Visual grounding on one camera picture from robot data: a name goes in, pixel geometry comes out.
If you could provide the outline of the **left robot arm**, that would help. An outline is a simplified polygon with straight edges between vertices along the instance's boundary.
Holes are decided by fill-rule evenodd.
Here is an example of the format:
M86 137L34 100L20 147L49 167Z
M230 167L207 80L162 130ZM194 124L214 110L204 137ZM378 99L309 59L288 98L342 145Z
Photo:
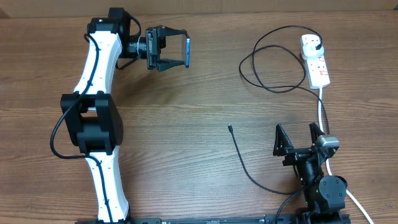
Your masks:
M163 72L189 66L190 37L185 29L154 26L131 34L139 21L121 7L107 17L94 17L84 35L88 55L80 81L60 100L62 116L55 125L67 125L71 142L90 168L98 200L94 223L133 223L119 169L119 147L124 127L111 96L115 70L144 59L149 70Z

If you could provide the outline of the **blue screen Galaxy smartphone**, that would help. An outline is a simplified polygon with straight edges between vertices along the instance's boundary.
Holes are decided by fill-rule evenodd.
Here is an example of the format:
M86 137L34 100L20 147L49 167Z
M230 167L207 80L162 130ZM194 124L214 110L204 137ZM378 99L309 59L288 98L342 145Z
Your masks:
M190 36L188 33L185 34L185 67L188 68L190 66Z

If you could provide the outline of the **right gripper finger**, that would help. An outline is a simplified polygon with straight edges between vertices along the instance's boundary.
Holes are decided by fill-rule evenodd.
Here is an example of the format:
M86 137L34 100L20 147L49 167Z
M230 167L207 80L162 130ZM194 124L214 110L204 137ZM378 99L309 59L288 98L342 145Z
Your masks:
M319 142L318 138L320 136L324 135L325 133L315 123L310 123L309 128L310 128L312 144L314 146L320 146L320 142Z
M286 156L290 151L294 150L288 135L284 131L281 124L275 127L275 143L273 156Z

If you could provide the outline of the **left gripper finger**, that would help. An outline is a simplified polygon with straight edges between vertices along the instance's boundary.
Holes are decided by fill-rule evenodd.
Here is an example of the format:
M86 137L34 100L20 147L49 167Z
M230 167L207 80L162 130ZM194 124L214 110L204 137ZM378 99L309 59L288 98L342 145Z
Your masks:
M188 38L188 33L185 29L173 29L171 27L163 26L161 28L161 37L166 38L174 35L182 35L184 38Z
M174 59L169 59L169 58L161 58L157 62L157 70L159 72L166 71L170 68L177 67L185 65L185 62L183 60L174 60Z

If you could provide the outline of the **white charger plug adapter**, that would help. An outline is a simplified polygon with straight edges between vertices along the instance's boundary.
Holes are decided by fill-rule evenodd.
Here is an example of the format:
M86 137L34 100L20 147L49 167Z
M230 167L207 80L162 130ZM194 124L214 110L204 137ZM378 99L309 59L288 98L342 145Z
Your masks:
M304 44L302 46L302 58L304 60L313 60L319 57L322 57L324 54L324 48L323 46L320 47L319 50L317 50L317 45L316 44Z

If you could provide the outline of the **white power strip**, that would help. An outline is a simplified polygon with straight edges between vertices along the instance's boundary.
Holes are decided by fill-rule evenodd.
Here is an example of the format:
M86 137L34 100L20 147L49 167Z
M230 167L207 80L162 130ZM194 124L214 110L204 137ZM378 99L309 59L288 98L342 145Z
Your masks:
M320 45L320 38L315 34L305 34L300 38L300 44ZM322 57L313 60L304 60L305 69L308 75L308 82L311 89L324 88L330 84L330 77L326 66L324 54Z

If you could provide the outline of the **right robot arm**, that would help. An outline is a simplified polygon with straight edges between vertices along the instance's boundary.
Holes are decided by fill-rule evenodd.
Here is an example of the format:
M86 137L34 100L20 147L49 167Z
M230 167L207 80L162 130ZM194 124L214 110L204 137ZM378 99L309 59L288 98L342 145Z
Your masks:
M326 134L315 124L309 124L312 145L294 148L281 124L275 127L273 155L283 156L282 164L292 166L300 179L301 188L293 193L280 206L275 222L287 202L303 194L306 206L296 209L289 217L291 223L350 223L349 215L341 210L345 208L347 181L338 175L325 175L322 164L334 156L340 142L336 136Z

